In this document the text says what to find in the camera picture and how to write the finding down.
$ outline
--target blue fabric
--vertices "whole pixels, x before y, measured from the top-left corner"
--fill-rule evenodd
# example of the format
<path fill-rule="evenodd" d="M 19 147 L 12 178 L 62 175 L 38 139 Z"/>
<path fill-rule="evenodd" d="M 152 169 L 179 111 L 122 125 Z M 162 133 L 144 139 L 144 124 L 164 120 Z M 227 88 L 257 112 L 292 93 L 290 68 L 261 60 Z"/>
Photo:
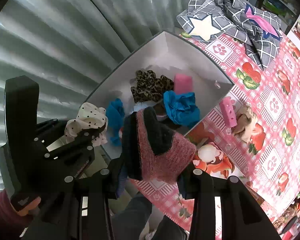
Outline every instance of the blue fabric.
<path fill-rule="evenodd" d="M 168 117 L 175 123 L 192 128 L 200 121 L 200 110 L 195 105 L 193 92 L 176 95 L 174 91 L 163 94 L 164 107 Z"/>
<path fill-rule="evenodd" d="M 111 142 L 115 146 L 120 146 L 119 130 L 123 126 L 124 109 L 119 98 L 111 101 L 106 109 L 106 117 L 108 117 L 108 126 L 113 129 L 113 137 L 110 137 Z"/>

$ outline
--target pink sponge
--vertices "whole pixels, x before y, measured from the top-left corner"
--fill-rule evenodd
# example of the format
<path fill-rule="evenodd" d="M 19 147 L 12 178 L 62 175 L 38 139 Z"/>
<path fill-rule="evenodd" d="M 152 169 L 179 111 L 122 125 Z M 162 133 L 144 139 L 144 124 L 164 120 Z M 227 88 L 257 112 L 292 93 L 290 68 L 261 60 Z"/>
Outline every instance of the pink sponge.
<path fill-rule="evenodd" d="M 219 103 L 223 119 L 225 120 L 226 127 L 234 127 L 237 125 L 237 119 L 233 110 L 230 97 L 224 98 Z"/>
<path fill-rule="evenodd" d="M 176 95 L 193 92 L 192 77 L 184 74 L 174 76 L 174 92 Z"/>

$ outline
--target cardboard box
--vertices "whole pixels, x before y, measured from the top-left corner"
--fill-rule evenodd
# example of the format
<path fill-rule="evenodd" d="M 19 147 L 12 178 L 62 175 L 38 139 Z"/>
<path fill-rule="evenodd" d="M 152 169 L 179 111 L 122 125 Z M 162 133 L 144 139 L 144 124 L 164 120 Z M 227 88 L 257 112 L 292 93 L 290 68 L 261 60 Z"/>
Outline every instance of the cardboard box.
<path fill-rule="evenodd" d="M 110 101 L 120 98 L 125 114 L 128 115 L 135 105 L 130 87 L 135 85 L 135 73 L 140 69 L 151 69 L 157 77 L 165 75 L 171 80 L 176 73 L 192 76 L 196 105 L 200 109 L 201 119 L 234 85 L 223 70 L 202 50 L 173 33 L 163 31 L 123 60 L 86 101 L 107 108 Z M 187 127 L 182 127 L 178 131 L 185 134 L 188 130 Z M 115 147 L 111 142 L 102 147 L 112 159 L 118 158 L 121 154 L 121 147 Z"/>

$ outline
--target polka dot fabric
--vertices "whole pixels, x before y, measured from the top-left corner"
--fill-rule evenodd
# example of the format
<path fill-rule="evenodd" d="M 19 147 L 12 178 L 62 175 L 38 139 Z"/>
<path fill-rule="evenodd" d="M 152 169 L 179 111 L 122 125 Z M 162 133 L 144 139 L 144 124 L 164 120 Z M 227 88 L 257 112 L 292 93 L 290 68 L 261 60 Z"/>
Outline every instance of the polka dot fabric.
<path fill-rule="evenodd" d="M 108 118 L 106 117 L 106 110 L 103 107 L 96 107 L 93 104 L 85 102 L 80 107 L 77 118 L 69 120 L 66 125 L 66 142 L 72 142 L 82 130 L 99 128 L 104 124 L 106 124 L 106 128 L 98 137 L 92 140 L 93 146 L 99 146 L 108 142 L 105 135 L 108 127 Z"/>

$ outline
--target black fabric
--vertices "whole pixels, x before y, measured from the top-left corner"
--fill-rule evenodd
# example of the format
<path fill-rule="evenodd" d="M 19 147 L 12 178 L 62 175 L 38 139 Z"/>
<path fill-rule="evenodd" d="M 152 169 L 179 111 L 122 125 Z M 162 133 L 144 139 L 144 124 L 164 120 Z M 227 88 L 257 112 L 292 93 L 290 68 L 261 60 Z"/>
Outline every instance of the black fabric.
<path fill-rule="evenodd" d="M 122 154 L 131 179 L 142 180 L 136 112 L 125 118 L 122 131 Z"/>
<path fill-rule="evenodd" d="M 167 152 L 172 146 L 174 131 L 166 125 L 159 123 L 152 107 L 143 111 L 143 118 L 148 133 L 148 141 L 154 155 Z"/>
<path fill-rule="evenodd" d="M 137 193 L 124 211 L 111 219 L 115 240 L 138 240 L 152 212 L 152 203 Z M 186 232 L 167 216 L 159 223 L 153 240 L 185 240 Z"/>

